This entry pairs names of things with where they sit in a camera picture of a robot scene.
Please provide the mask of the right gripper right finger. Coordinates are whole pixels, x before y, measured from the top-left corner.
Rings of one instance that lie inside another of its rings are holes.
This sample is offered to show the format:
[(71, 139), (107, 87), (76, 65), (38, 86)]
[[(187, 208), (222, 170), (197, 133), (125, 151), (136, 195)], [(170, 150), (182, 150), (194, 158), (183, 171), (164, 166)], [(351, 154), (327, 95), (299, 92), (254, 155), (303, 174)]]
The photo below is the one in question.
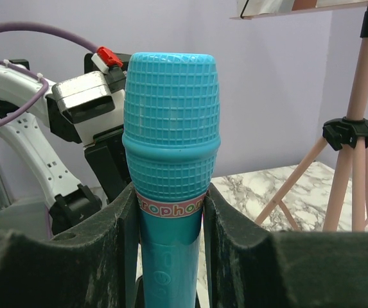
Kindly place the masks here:
[(204, 236), (211, 307), (368, 307), (367, 232), (269, 232), (211, 185)]

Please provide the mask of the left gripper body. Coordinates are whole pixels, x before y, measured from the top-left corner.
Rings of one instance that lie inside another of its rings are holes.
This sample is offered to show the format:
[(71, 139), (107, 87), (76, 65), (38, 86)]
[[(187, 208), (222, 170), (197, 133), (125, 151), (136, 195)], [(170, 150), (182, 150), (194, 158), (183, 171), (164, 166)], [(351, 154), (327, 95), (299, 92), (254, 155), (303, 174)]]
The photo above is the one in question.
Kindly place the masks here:
[(115, 109), (104, 114), (106, 128), (92, 136), (93, 143), (84, 149), (84, 156), (103, 188), (107, 202), (114, 201), (131, 182), (125, 149), (122, 143), (124, 95), (113, 92)]

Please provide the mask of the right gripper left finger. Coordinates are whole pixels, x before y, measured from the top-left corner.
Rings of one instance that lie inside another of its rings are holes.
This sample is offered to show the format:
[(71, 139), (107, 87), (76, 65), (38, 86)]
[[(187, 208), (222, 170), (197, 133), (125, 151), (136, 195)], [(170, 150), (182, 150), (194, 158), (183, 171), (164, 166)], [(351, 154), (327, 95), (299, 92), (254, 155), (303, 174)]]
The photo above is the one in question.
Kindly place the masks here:
[(50, 241), (0, 230), (0, 307), (140, 307), (139, 213), (128, 185)]

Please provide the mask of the blue plastic recorder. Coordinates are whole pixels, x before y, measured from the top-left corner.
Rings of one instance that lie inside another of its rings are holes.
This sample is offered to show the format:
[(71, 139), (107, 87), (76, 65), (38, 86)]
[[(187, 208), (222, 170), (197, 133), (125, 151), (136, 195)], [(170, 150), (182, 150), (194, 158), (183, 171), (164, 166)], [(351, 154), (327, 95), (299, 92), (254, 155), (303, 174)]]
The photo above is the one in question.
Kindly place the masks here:
[(140, 208), (146, 307), (195, 306), (203, 200), (219, 127), (213, 56), (131, 56), (122, 141)]

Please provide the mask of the pink folding music stand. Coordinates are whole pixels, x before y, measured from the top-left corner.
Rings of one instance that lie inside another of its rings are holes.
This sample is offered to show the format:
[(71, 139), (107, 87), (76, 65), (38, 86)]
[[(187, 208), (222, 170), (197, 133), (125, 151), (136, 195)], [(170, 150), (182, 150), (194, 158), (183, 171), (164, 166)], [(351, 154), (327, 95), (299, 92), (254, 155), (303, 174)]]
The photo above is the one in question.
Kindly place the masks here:
[(364, 117), (368, 104), (368, 6), (365, 6), (360, 38), (362, 41), (346, 115), (323, 124), (322, 137), (260, 212), (256, 224), (261, 225), (276, 207), (280, 207), (291, 227), (298, 229), (283, 198), (322, 150), (331, 146), (338, 152), (338, 158), (323, 229), (327, 232), (337, 230), (347, 185), (351, 184), (351, 228), (355, 232), (368, 230), (368, 120)]

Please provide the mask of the printed sheet music page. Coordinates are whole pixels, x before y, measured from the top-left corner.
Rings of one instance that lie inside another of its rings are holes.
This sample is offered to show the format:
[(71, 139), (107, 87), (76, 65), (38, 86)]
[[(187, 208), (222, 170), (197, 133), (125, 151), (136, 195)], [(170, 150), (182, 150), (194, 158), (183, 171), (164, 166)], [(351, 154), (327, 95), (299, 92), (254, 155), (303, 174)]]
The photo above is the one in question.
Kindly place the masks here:
[(368, 6), (368, 1), (248, 0), (237, 1), (237, 14), (239, 19), (252, 19), (255, 17), (338, 10), (361, 6)]

